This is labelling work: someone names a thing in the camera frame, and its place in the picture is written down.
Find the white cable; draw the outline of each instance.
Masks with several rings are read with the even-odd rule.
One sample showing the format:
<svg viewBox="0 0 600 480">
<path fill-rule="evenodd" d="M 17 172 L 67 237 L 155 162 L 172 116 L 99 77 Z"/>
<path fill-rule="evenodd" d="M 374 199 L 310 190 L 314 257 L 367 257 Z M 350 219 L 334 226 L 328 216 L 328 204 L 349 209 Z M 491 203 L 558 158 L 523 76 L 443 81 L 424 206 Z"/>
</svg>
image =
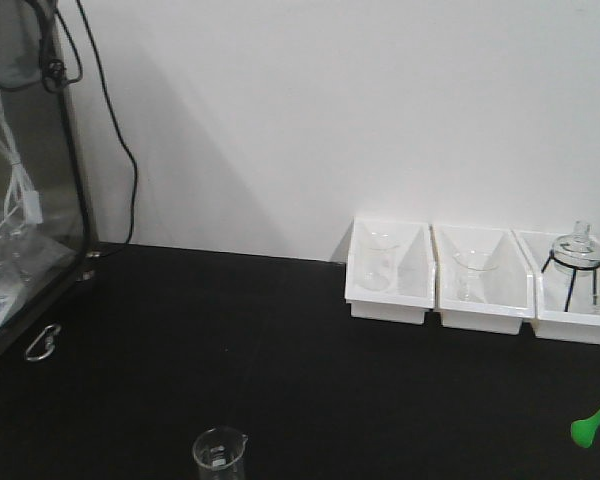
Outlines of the white cable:
<svg viewBox="0 0 600 480">
<path fill-rule="evenodd" d="M 3 137 L 1 138 L 0 136 L 0 154 L 11 165 L 11 177 L 9 178 L 9 186 L 7 187 L 4 199 L 2 209 L 3 218 L 0 221 L 0 229 L 10 223 L 10 219 L 19 209 L 22 209 L 23 221 L 18 228 L 26 223 L 42 223 L 38 192 L 35 190 L 31 177 L 29 177 L 29 174 L 22 165 L 13 131 L 4 115 L 1 93 L 0 130 Z"/>
</svg>

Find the green rubber tool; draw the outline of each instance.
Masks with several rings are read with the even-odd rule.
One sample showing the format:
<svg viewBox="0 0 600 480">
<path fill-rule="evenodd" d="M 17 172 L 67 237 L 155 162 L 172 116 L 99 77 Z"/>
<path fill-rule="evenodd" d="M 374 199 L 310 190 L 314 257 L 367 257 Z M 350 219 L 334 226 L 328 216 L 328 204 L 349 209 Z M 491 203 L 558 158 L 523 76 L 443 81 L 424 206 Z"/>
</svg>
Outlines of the green rubber tool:
<svg viewBox="0 0 600 480">
<path fill-rule="evenodd" d="M 600 410 L 584 420 L 576 420 L 571 424 L 571 438 L 576 445 L 589 448 L 600 426 Z"/>
</svg>

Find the black tabletop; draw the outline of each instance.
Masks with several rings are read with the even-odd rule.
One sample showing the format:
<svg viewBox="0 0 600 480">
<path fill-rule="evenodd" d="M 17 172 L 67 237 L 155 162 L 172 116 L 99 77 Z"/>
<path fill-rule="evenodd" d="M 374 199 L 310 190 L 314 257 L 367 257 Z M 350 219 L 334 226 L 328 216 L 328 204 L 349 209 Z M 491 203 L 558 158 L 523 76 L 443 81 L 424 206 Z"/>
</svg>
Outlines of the black tabletop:
<svg viewBox="0 0 600 480">
<path fill-rule="evenodd" d="M 0 479 L 195 479 L 231 425 L 249 480 L 600 479 L 573 420 L 600 347 L 351 318 L 343 265 L 129 247 L 0 359 Z M 22 354 L 44 325 L 46 361 Z"/>
</svg>

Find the black cable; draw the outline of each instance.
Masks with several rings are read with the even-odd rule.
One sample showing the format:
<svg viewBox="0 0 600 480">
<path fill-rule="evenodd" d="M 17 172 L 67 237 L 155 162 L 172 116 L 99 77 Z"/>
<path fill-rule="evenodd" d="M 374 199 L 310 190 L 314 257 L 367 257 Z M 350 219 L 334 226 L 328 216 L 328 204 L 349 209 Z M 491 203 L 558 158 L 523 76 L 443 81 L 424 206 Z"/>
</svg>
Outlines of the black cable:
<svg viewBox="0 0 600 480">
<path fill-rule="evenodd" d="M 100 59 L 100 52 L 98 51 L 98 47 L 96 45 L 96 41 L 93 38 L 93 32 L 91 31 L 91 27 L 89 25 L 89 20 L 87 19 L 87 15 L 84 11 L 84 7 L 82 6 L 82 2 L 80 0 L 76 0 L 76 4 L 78 5 L 78 10 L 80 12 L 80 17 L 82 18 L 82 23 L 84 24 L 84 28 L 87 32 L 87 36 L 89 37 L 89 43 L 91 44 L 91 48 L 93 49 L 93 55 L 96 60 L 96 64 L 98 66 L 98 75 L 100 76 L 100 86 L 102 87 L 102 93 L 104 95 L 104 99 L 107 103 L 107 109 L 109 110 L 109 116 L 111 117 L 111 122 L 113 123 L 113 128 L 116 131 L 116 136 L 118 137 L 118 142 L 124 149 L 127 157 L 129 158 L 129 162 L 133 168 L 133 188 L 131 190 L 131 201 L 129 204 L 129 230 L 127 232 L 127 237 L 125 238 L 122 245 L 117 247 L 116 249 L 103 253 L 100 257 L 108 257 L 115 253 L 123 250 L 129 243 L 131 242 L 131 237 L 133 236 L 133 232 L 135 229 L 135 210 L 136 210 L 136 196 L 138 193 L 138 162 L 136 162 L 133 153 L 127 146 L 125 142 L 122 132 L 120 131 L 120 125 L 118 124 L 118 119 L 116 117 L 113 104 L 111 103 L 111 98 L 109 97 L 109 89 L 107 87 L 107 81 L 104 74 L 104 68 L 102 66 L 102 61 Z"/>
</svg>

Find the glass flask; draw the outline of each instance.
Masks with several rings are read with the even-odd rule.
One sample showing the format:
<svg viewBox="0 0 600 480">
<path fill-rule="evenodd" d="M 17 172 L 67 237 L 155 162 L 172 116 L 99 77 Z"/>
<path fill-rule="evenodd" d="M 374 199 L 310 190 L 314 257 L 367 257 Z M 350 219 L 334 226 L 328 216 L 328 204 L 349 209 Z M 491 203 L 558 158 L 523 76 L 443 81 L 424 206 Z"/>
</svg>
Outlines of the glass flask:
<svg viewBox="0 0 600 480">
<path fill-rule="evenodd" d="M 589 236 L 591 225 L 578 220 L 569 235 L 553 241 L 553 257 L 560 263 L 574 268 L 596 268 L 600 266 L 600 245 Z"/>
</svg>

